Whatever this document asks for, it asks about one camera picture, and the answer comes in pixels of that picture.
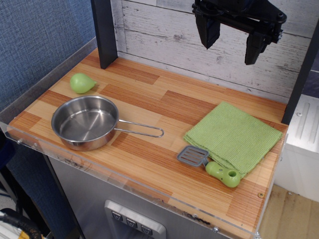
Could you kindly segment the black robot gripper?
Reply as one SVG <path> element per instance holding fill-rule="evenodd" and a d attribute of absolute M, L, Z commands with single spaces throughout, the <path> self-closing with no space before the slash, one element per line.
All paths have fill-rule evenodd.
<path fill-rule="evenodd" d="M 196 0 L 192 5 L 202 45 L 209 49 L 225 24 L 249 33 L 245 64 L 253 65 L 271 43 L 277 43 L 287 16 L 268 0 Z"/>

